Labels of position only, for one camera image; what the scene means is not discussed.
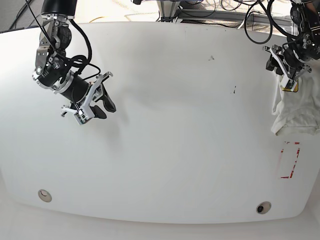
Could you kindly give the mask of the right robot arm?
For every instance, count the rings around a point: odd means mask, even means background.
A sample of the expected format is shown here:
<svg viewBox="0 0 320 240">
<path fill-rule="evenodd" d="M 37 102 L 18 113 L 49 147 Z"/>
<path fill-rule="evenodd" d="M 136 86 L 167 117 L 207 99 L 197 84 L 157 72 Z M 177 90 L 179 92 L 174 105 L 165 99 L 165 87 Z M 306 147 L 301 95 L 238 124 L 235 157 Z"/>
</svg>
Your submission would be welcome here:
<svg viewBox="0 0 320 240">
<path fill-rule="evenodd" d="M 43 2 L 39 46 L 36 51 L 35 70 L 32 79 L 43 89 L 60 94 L 69 100 L 61 108 L 61 116 L 73 115 L 79 125 L 91 119 L 106 119 L 106 112 L 116 112 L 116 106 L 108 95 L 104 81 L 112 77 L 111 72 L 98 72 L 81 78 L 87 67 L 100 68 L 91 63 L 93 50 L 89 38 L 74 21 L 77 1 L 46 0 Z M 72 25 L 84 38 L 87 56 L 67 57 L 66 49 L 72 40 Z"/>
</svg>

